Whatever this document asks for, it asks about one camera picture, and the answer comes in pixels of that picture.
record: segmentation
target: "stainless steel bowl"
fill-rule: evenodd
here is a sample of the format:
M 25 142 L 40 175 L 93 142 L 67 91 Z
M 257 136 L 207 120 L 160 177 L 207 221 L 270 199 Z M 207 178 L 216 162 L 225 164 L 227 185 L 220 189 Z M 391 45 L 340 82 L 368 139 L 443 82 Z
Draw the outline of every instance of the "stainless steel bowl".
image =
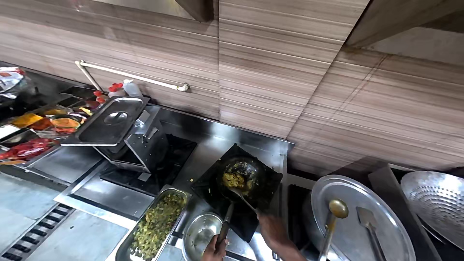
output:
M 182 254 L 187 261 L 200 261 L 206 246 L 221 231 L 222 220 L 213 213 L 196 217 L 182 238 Z

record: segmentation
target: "wall tile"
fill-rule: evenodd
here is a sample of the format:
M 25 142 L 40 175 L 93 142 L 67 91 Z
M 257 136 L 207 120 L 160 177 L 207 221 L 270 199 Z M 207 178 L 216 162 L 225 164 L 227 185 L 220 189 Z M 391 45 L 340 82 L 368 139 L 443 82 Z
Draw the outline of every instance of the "wall tile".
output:
M 298 149 L 290 159 L 319 175 L 364 156 L 425 169 L 459 166 L 463 88 L 464 68 L 343 48 L 288 136 Z
M 76 60 L 187 82 L 191 90 L 182 93 L 140 84 L 159 104 L 219 119 L 217 19 L 200 23 L 91 0 L 0 0 L 0 24 L 0 46 L 15 46 L 0 50 L 0 60 L 86 83 Z M 103 88 L 125 78 L 89 71 Z
M 220 120 L 287 137 L 367 2 L 220 0 Z

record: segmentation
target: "hand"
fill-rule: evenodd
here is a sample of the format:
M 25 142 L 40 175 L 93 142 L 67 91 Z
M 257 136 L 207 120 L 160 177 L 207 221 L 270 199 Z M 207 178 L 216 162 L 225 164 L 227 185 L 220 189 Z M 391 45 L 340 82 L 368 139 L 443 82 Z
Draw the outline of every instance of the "hand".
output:
M 224 239 L 219 245 L 219 248 L 216 249 L 217 240 L 218 235 L 213 236 L 203 252 L 201 261 L 222 261 L 222 259 L 226 256 L 226 245 L 229 241 Z
M 258 214 L 258 220 L 264 241 L 282 260 L 306 261 L 295 244 L 288 238 L 282 220 L 264 214 Z
M 265 214 L 259 214 L 258 220 L 261 226 L 261 235 L 269 248 L 274 252 L 277 253 L 278 249 L 286 246 L 293 246 L 293 243 L 288 239 L 282 220 Z

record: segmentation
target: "grey floor tile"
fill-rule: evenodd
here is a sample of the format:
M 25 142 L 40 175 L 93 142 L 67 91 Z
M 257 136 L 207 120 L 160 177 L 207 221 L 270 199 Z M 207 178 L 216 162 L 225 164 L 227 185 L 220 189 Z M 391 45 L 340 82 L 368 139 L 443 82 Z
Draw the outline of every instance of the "grey floor tile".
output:
M 56 202 L 58 191 L 0 173 L 0 207 L 38 219 Z
M 76 210 L 27 261 L 104 261 L 127 229 Z
M 3 252 L 3 250 L 23 234 L 34 222 L 35 221 L 30 218 L 0 207 L 0 252 Z

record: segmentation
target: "large round lid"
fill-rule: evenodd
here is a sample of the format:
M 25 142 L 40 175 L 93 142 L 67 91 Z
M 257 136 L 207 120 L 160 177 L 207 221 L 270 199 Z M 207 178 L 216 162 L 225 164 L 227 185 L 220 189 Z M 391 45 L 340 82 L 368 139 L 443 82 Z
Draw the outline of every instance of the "large round lid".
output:
M 370 210 L 375 218 L 376 234 L 387 260 L 415 261 L 414 248 L 401 221 L 389 206 L 372 190 L 345 176 L 327 175 L 320 178 L 311 192 L 311 206 L 317 227 L 326 234 L 329 201 L 341 199 L 349 214 L 338 219 L 331 247 L 341 260 L 375 260 L 368 230 L 360 224 L 356 207 Z

